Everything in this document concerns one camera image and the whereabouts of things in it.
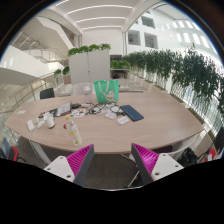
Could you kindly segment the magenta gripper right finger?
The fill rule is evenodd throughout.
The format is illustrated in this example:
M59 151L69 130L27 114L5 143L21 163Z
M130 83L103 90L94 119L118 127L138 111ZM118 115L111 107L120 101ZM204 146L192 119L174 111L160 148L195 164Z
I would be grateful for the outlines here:
M131 154L135 159L144 185L183 169L183 166L167 153L157 154L135 143L131 145Z

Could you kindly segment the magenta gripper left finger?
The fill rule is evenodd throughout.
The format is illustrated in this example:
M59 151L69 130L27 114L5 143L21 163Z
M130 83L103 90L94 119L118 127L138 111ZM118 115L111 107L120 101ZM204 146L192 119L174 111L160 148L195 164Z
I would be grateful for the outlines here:
M44 170L82 186L93 156L94 145L90 144L67 157L58 156Z

